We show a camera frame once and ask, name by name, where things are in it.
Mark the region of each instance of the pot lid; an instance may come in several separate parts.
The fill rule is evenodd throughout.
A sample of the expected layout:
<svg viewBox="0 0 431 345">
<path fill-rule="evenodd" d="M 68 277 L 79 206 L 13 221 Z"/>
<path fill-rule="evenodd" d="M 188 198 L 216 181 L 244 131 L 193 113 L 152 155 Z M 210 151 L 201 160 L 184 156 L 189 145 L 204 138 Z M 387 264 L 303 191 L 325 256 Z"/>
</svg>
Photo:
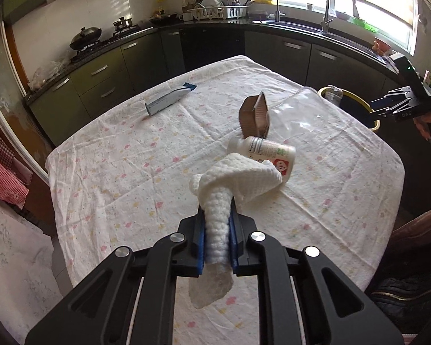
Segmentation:
<svg viewBox="0 0 431 345">
<path fill-rule="evenodd" d="M 89 27 L 89 28 L 83 27 L 83 28 L 81 28 L 80 32 L 77 33 L 74 36 L 74 38 L 72 39 L 72 41 L 70 42 L 70 44 L 74 43 L 77 40 L 80 40 L 80 39 L 84 38 L 86 35 L 88 35 L 90 33 L 93 33 L 93 32 L 95 32 L 97 30 L 100 30 L 100 28 L 98 28 L 98 27 Z"/>
</svg>

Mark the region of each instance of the gas stove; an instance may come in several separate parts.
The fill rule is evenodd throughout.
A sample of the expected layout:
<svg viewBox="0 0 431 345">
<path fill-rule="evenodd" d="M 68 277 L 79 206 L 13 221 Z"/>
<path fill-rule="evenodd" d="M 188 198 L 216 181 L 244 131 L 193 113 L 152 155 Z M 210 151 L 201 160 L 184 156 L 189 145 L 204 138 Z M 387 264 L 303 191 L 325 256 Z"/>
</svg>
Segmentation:
<svg viewBox="0 0 431 345">
<path fill-rule="evenodd" d="M 105 47 L 106 45 L 109 45 L 110 43 L 113 43 L 119 39 L 125 38 L 126 36 L 139 32 L 142 29 L 143 28 L 140 27 L 139 25 L 134 25 L 134 26 L 120 29 L 119 31 L 115 31 L 111 38 L 103 41 L 97 40 L 96 42 L 84 47 L 83 49 L 77 50 L 77 55 L 73 56 L 70 59 L 70 62 L 72 63 L 79 62 L 82 59 L 91 55 L 92 53 L 96 52 L 97 50 Z"/>
<path fill-rule="evenodd" d="M 105 47 L 108 44 L 109 44 L 108 40 L 104 40 L 104 41 L 97 40 L 94 43 L 84 47 L 83 49 L 77 50 L 77 55 L 72 57 L 70 59 L 70 62 L 75 63 L 75 62 L 81 61 L 83 58 L 86 58 L 91 53 L 96 52 L 97 50 Z"/>
<path fill-rule="evenodd" d="M 141 30 L 141 28 L 139 27 L 139 25 L 134 25 L 134 26 L 131 26 L 131 27 L 128 27 L 128 28 L 123 28 L 120 31 L 115 31 L 113 33 L 113 36 L 109 39 L 109 42 L 112 43 L 112 42 L 114 42 L 114 41 L 116 41 L 118 39 L 121 39 L 121 38 L 124 38 L 126 36 L 129 36 L 129 35 L 131 35 L 133 33 L 136 33 L 136 32 L 138 32 L 140 30 Z"/>
</svg>

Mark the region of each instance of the clear plastic bag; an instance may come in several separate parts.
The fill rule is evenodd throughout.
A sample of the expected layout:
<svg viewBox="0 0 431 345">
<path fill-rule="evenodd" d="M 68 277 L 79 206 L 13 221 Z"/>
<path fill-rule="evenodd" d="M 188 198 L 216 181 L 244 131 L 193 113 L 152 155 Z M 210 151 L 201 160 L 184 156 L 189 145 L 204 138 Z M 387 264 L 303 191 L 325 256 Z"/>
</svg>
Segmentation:
<svg viewBox="0 0 431 345">
<path fill-rule="evenodd" d="M 301 88 L 268 110 L 268 138 L 288 144 L 294 136 L 322 131 L 327 123 L 325 102 L 313 88 Z"/>
<path fill-rule="evenodd" d="M 65 56 L 58 61 L 50 61 L 47 65 L 39 67 L 33 73 L 32 79 L 29 82 L 29 87 L 31 91 L 36 91 L 43 87 L 47 80 L 61 73 L 61 70 L 68 64 L 69 54 L 68 52 Z"/>
</svg>

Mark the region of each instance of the bottle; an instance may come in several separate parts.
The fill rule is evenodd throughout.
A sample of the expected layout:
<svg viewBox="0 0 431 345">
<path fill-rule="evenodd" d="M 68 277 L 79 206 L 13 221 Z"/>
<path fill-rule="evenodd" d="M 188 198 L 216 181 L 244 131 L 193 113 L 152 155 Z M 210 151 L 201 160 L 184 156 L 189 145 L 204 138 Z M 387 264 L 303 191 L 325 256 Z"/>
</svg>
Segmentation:
<svg viewBox="0 0 431 345">
<path fill-rule="evenodd" d="M 228 142 L 226 152 L 227 154 L 238 153 L 258 162 L 269 160 L 281 173 L 283 183 L 289 180 L 295 159 L 294 147 L 254 136 L 249 136 L 245 139 L 239 137 L 231 138 Z"/>
<path fill-rule="evenodd" d="M 343 91 L 333 85 L 329 85 L 329 88 L 324 93 L 324 98 L 332 102 L 336 106 L 340 106 L 341 99 L 343 98 Z"/>
</svg>

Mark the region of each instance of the sink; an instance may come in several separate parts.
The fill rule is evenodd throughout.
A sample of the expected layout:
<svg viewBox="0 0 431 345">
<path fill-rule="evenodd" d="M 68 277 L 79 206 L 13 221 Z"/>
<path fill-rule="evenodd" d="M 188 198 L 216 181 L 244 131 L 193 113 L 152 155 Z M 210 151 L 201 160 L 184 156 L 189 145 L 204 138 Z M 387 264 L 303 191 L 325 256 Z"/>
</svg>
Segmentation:
<svg viewBox="0 0 431 345">
<path fill-rule="evenodd" d="M 371 56 L 372 58 L 376 59 L 377 61 L 382 62 L 382 63 L 385 64 L 385 61 L 384 61 L 384 59 L 382 57 L 380 57 L 378 54 L 372 52 L 372 50 L 370 50 L 369 48 L 367 48 L 367 47 L 365 47 L 365 46 L 363 46 L 361 44 L 355 43 L 354 41 L 352 41 L 350 39 L 346 39 L 346 38 L 343 38 L 342 36 L 334 35 L 332 33 L 322 33 L 322 32 L 320 32 L 320 34 L 322 36 L 326 37 L 326 38 L 336 40 L 336 41 L 341 42 L 341 43 L 343 43 L 345 45 L 348 45 L 348 46 L 350 46 L 350 47 L 352 47 L 354 49 L 357 49 L 357 50 L 359 50 L 359 51 L 361 51 L 361 52 L 363 52 L 363 53 Z"/>
<path fill-rule="evenodd" d="M 307 31 L 312 33 L 321 32 L 320 29 L 299 25 L 297 23 L 291 23 L 291 22 L 276 22 L 275 20 L 256 20 L 253 23 L 261 23 L 262 25 L 268 25 L 268 26 L 281 26 L 281 27 L 293 28 L 295 30 Z"/>
<path fill-rule="evenodd" d="M 384 61 L 384 59 L 382 57 L 380 57 L 378 54 L 372 52 L 372 50 L 370 50 L 369 48 L 355 43 L 352 40 L 343 38 L 342 36 L 338 36 L 332 33 L 323 33 L 322 30 L 314 28 L 314 27 L 308 27 L 305 25 L 299 25 L 297 23 L 291 23 L 291 22 L 276 22 L 274 20 L 256 20 L 252 23 L 260 23 L 262 25 L 267 25 L 267 26 L 279 26 L 279 27 L 285 27 L 285 28 L 292 28 L 294 30 L 299 30 L 299 31 L 305 31 L 305 32 L 310 32 L 313 33 L 315 35 L 319 35 L 322 37 L 325 37 L 327 39 L 330 39 L 332 41 L 337 41 L 339 43 L 344 44 L 345 46 L 349 46 L 350 48 L 358 51 L 358 52 L 362 52 L 365 55 L 368 55 L 369 57 L 375 59 L 376 61 L 382 63 L 383 65 L 386 64 L 386 62 Z"/>
</svg>

